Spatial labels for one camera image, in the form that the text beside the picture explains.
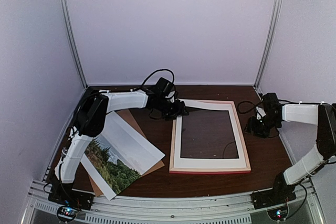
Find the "clear acrylic sheet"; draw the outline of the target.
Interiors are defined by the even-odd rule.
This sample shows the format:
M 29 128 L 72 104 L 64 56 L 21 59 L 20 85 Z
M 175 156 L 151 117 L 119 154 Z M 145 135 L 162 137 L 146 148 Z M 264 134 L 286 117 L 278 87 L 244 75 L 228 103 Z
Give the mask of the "clear acrylic sheet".
M 228 111 L 190 109 L 182 117 L 181 158 L 239 158 Z

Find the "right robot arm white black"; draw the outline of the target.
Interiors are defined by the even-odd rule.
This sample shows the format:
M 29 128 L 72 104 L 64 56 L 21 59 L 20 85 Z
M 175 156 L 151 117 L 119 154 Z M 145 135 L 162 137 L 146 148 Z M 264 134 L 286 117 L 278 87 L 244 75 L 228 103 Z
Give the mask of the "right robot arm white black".
M 315 175 L 335 157 L 335 104 L 326 102 L 292 102 L 278 98 L 274 92 L 261 96 L 245 113 L 253 112 L 244 131 L 261 138 L 270 138 L 272 130 L 279 131 L 283 124 L 300 140 L 306 136 L 312 148 L 295 164 L 278 174 L 269 192 L 272 203 L 279 204 L 289 196 L 296 185 Z

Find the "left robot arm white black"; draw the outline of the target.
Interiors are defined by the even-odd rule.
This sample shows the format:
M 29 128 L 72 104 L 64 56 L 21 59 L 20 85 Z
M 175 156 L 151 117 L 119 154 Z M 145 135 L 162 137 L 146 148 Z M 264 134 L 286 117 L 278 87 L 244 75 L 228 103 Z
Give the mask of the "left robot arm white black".
M 72 187 L 80 160 L 86 147 L 103 131 L 107 115 L 119 110 L 143 108 L 159 111 L 165 120 L 189 114 L 185 102 L 177 98 L 174 81 L 163 77 L 152 86 L 143 83 L 129 91 L 112 92 L 89 87 L 74 110 L 68 144 L 49 180 L 49 194 L 64 205 L 71 205 L 76 199 Z

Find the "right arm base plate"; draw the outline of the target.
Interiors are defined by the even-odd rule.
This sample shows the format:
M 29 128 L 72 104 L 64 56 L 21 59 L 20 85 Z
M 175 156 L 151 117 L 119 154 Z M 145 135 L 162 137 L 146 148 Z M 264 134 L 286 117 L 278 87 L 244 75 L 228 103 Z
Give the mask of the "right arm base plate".
M 251 194 L 252 203 L 255 209 L 285 204 L 287 201 L 292 201 L 296 198 L 295 193 L 285 193 L 277 196 L 274 194 L 272 189 L 256 191 Z

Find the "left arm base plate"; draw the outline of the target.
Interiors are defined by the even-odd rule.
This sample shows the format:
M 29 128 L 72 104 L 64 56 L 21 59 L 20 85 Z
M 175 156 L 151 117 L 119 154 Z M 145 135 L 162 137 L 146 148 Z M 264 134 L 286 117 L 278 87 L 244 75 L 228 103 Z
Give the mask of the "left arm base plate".
M 68 196 L 64 191 L 55 191 L 53 188 L 48 196 L 49 201 L 81 210 L 90 210 L 93 199 L 94 195 L 90 193 L 72 190 Z

